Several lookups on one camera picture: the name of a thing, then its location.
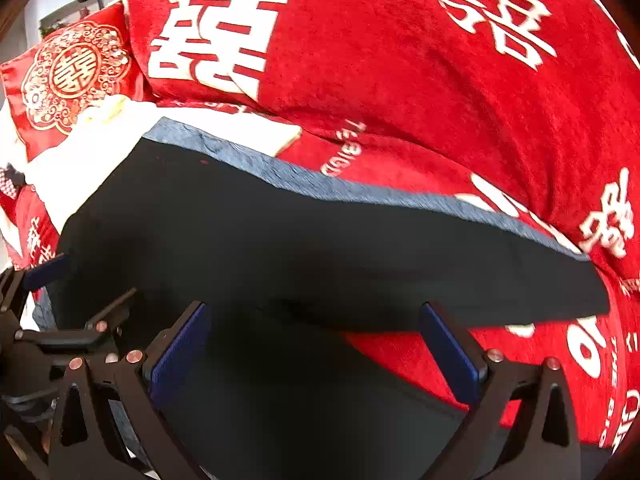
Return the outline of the black pants with grey waistband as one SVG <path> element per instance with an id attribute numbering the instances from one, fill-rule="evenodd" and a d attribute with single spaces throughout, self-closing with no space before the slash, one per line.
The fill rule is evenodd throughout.
<path id="1" fill-rule="evenodd" d="M 419 332 L 441 304 L 466 327 L 608 312 L 583 256 L 452 198 L 331 179 L 161 119 L 63 226 L 49 290 L 78 327 L 139 292 L 147 344 L 200 300 L 204 344 L 162 406 L 217 479 L 416 479 L 462 413 Z"/>

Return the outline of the white cloth sheet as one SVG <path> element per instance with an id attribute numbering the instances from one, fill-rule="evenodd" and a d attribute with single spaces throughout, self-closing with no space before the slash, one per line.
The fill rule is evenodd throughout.
<path id="1" fill-rule="evenodd" d="M 244 106 L 158 107 L 126 96 L 109 96 L 80 113 L 72 132 L 33 160 L 17 135 L 8 103 L 1 107 L 1 165 L 21 171 L 35 187 L 55 229 L 88 200 L 163 118 L 274 157 L 302 134 L 298 125 L 249 112 Z"/>

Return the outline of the red embroidered cushion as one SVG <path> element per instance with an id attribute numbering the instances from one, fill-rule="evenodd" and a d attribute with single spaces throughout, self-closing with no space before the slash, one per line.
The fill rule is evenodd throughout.
<path id="1" fill-rule="evenodd" d="M 3 63 L 1 81 L 27 160 L 63 142 L 79 114 L 107 96 L 153 99 L 132 52 L 121 2 L 52 32 Z"/>

